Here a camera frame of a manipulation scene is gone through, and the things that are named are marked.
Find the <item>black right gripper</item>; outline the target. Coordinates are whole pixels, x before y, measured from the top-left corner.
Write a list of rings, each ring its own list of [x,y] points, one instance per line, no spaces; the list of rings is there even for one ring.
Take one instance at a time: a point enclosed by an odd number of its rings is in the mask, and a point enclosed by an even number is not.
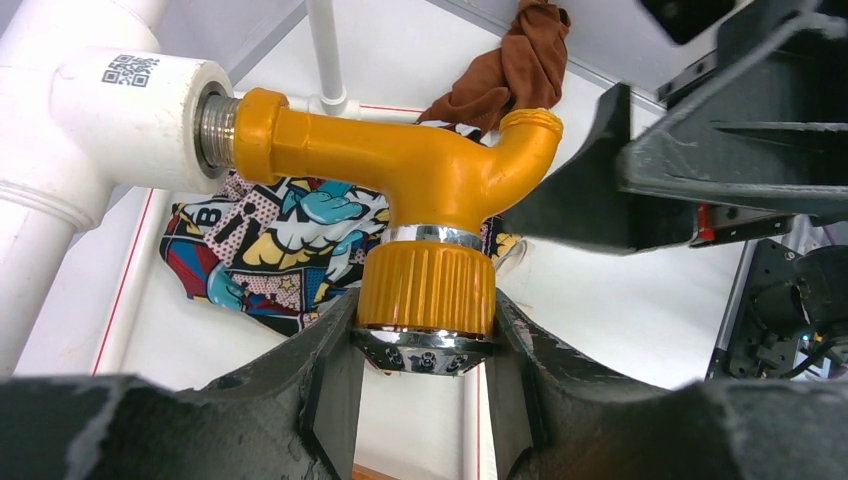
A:
[[[846,3],[752,2],[716,56],[631,143],[631,87],[603,93],[578,152],[501,215],[505,230],[631,255],[692,242],[701,204],[845,220]]]

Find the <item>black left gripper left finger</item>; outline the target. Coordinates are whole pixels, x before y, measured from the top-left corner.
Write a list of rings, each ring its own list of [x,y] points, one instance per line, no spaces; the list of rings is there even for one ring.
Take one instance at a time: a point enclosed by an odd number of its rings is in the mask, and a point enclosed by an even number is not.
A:
[[[363,358],[358,293],[199,390],[130,375],[1,384],[5,479],[348,479]]]

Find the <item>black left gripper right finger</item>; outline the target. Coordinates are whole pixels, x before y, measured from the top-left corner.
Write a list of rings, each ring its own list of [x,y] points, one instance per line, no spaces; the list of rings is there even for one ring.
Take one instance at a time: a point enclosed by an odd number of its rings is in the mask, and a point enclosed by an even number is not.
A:
[[[847,387],[616,372],[496,296],[486,362],[502,479],[843,479]]]

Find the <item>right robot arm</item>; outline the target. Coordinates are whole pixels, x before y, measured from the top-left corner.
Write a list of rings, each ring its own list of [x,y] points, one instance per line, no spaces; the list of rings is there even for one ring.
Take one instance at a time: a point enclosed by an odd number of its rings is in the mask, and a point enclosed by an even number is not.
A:
[[[513,233],[596,252],[742,242],[709,377],[798,377],[847,348],[847,249],[800,253],[796,218],[847,217],[847,5],[646,1],[676,43],[716,48],[662,85],[632,136],[631,89],[598,100],[580,150],[504,213]]]

